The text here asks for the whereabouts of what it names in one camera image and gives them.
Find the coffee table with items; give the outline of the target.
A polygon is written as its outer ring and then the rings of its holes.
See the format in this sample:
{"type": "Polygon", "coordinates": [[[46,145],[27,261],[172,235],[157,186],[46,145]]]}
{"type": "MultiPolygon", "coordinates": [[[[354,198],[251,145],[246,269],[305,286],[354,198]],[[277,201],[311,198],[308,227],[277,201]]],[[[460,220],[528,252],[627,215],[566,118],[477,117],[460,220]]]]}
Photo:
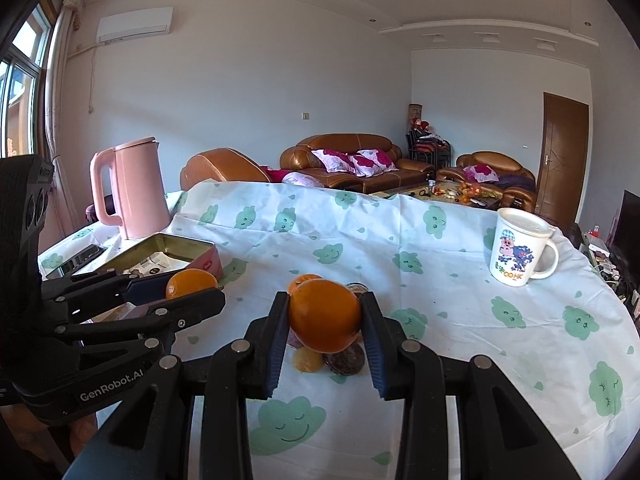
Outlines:
{"type": "Polygon", "coordinates": [[[395,195],[488,210],[497,210],[502,203],[502,192],[498,188],[479,183],[447,180],[428,181],[423,184],[407,185],[372,193],[372,196],[381,198],[392,198],[395,195]]]}

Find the black phone on table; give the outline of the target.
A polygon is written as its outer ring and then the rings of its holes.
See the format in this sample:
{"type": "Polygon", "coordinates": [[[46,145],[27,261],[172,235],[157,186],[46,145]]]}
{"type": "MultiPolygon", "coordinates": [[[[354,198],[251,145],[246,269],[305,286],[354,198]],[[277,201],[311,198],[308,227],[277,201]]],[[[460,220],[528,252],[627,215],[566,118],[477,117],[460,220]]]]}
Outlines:
{"type": "Polygon", "coordinates": [[[104,252],[104,247],[91,244],[68,258],[52,254],[43,260],[42,267],[44,270],[48,270],[46,274],[48,280],[51,278],[64,278],[64,276],[72,275],[88,263],[93,262],[104,252]]]}

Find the orange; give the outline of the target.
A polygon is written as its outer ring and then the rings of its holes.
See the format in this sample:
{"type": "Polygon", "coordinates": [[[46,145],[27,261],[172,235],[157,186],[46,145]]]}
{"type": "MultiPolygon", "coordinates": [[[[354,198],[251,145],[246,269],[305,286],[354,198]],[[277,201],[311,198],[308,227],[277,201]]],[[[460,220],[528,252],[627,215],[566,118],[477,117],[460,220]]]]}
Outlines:
{"type": "Polygon", "coordinates": [[[215,275],[201,269],[184,269],[175,273],[167,282],[165,298],[177,299],[217,287],[218,281],[215,275]]]}
{"type": "Polygon", "coordinates": [[[323,278],[309,281],[290,295],[288,324],[310,350],[341,352],[360,331],[359,299],[344,285],[323,278]]]}

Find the stacked chairs in corner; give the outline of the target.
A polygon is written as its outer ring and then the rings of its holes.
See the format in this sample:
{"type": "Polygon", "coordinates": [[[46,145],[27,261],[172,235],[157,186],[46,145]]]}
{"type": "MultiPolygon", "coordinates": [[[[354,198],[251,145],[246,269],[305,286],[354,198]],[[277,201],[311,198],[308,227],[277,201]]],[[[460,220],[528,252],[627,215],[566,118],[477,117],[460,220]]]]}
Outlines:
{"type": "Polygon", "coordinates": [[[417,117],[410,120],[407,143],[410,158],[417,162],[426,162],[435,169],[448,167],[451,162],[450,143],[425,120],[417,117]]]}

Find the white cartoon mug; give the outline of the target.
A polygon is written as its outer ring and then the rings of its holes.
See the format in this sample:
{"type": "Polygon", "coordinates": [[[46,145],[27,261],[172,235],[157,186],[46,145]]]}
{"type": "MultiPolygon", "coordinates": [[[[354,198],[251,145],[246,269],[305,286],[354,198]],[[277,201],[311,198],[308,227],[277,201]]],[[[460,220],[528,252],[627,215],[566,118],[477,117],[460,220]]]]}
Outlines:
{"type": "Polygon", "coordinates": [[[529,280],[550,278],[560,254],[555,228],[530,212],[504,207],[497,211],[496,235],[489,261],[490,274],[500,283],[522,287],[529,280]]]}

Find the small yellow round fruit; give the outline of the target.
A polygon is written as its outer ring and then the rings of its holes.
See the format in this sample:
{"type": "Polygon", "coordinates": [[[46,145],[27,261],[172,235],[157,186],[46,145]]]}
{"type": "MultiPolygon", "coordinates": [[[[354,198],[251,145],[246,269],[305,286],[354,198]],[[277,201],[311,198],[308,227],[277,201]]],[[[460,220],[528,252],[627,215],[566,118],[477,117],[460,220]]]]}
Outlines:
{"type": "Polygon", "coordinates": [[[292,364],[301,373],[317,373],[322,369],[324,361],[321,353],[300,347],[293,354],[292,364]]]}

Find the pink electric kettle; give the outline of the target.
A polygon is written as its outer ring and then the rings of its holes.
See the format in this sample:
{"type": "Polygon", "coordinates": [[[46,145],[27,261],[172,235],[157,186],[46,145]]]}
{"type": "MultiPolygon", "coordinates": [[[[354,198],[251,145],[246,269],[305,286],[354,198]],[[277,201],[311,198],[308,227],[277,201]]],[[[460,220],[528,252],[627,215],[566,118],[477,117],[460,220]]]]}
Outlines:
{"type": "Polygon", "coordinates": [[[117,226],[126,240],[138,240],[165,229],[170,214],[165,198],[158,148],[154,138],[134,140],[93,155],[90,180],[96,218],[117,226]],[[102,170],[111,182],[115,212],[106,210],[102,170]]]}

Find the white green cloud tablecloth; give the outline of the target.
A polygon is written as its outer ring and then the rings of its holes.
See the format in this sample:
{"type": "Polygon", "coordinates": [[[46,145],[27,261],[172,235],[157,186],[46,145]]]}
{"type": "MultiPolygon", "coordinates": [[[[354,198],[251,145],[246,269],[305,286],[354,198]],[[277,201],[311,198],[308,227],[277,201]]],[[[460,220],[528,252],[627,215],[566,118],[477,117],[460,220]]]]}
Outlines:
{"type": "MultiPolygon", "coordinates": [[[[639,429],[634,323],[559,231],[554,274],[510,287],[489,273],[493,211],[250,182],[165,197],[165,232],[214,243],[224,268],[224,312],[177,336],[183,361],[240,338],[276,292],[312,273],[363,284],[441,356],[493,359],[582,479],[604,479],[639,429]]],[[[393,479],[401,402],[378,396],[367,367],[305,374],[293,356],[288,348],[276,400],[247,402],[254,478],[393,479]]]]}

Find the beige curtain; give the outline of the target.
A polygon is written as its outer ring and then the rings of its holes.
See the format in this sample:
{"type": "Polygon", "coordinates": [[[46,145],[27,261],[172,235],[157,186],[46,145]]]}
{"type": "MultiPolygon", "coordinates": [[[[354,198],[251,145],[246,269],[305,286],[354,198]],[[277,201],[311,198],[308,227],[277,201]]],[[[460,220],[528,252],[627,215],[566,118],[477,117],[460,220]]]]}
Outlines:
{"type": "Polygon", "coordinates": [[[51,200],[54,218],[62,236],[75,232],[79,224],[62,155],[63,92],[70,40],[73,31],[81,24],[84,7],[84,0],[62,0],[49,44],[44,82],[44,136],[54,168],[51,200]]]}

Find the window with frame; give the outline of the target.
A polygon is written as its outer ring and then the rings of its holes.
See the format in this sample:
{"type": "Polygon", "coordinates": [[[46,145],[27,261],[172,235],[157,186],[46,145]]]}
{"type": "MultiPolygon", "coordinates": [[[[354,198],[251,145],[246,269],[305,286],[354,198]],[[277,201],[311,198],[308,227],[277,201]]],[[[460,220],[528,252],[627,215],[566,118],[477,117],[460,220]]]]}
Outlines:
{"type": "Polygon", "coordinates": [[[41,4],[1,57],[1,156],[35,154],[38,92],[52,24],[41,4]]]}

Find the layered dessert jar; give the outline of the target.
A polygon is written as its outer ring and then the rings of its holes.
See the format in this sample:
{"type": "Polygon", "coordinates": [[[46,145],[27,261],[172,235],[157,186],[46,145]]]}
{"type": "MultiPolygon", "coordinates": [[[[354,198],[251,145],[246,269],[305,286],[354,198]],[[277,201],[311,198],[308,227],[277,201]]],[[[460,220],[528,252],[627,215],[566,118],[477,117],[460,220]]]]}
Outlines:
{"type": "Polygon", "coordinates": [[[341,352],[323,353],[322,358],[334,374],[344,377],[358,375],[366,362],[363,348],[358,342],[354,342],[341,352]]]}

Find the orange mandarin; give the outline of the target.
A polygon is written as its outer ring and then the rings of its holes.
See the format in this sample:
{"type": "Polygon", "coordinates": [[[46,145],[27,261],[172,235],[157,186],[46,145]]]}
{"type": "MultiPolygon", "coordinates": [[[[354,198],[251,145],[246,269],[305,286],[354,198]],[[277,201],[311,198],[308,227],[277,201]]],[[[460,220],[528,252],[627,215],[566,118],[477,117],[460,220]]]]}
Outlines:
{"type": "Polygon", "coordinates": [[[292,295],[292,293],[295,292],[301,284],[315,280],[321,280],[321,276],[312,273],[300,274],[299,276],[296,276],[296,278],[294,278],[294,280],[290,284],[288,284],[288,294],[292,295]]]}

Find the black television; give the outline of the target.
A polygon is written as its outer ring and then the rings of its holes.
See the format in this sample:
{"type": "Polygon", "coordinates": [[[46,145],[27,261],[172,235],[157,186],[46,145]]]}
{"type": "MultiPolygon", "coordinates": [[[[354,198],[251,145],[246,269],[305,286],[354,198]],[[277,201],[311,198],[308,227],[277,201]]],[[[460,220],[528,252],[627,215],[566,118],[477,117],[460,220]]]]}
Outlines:
{"type": "Polygon", "coordinates": [[[630,274],[639,273],[640,257],[640,198],[624,192],[622,208],[612,241],[616,254],[622,258],[630,274]]]}

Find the white wall air conditioner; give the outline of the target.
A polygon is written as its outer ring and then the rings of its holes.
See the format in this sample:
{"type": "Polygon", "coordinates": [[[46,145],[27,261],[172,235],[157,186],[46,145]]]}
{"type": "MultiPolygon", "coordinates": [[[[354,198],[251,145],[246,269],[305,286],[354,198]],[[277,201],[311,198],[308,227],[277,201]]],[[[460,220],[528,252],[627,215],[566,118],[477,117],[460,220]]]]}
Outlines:
{"type": "Polygon", "coordinates": [[[96,31],[98,44],[111,44],[147,36],[170,33],[174,8],[143,9],[113,14],[101,18],[96,31]]]}

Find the brown leather sofa far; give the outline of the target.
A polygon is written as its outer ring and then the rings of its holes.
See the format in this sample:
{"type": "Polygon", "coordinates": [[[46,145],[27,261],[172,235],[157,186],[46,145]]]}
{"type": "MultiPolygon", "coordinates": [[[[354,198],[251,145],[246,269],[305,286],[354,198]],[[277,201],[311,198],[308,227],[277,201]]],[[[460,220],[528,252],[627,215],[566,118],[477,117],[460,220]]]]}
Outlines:
{"type": "Polygon", "coordinates": [[[457,158],[454,166],[437,170],[436,178],[500,191],[501,206],[535,211],[535,176],[508,155],[492,151],[463,154],[457,158]]]}

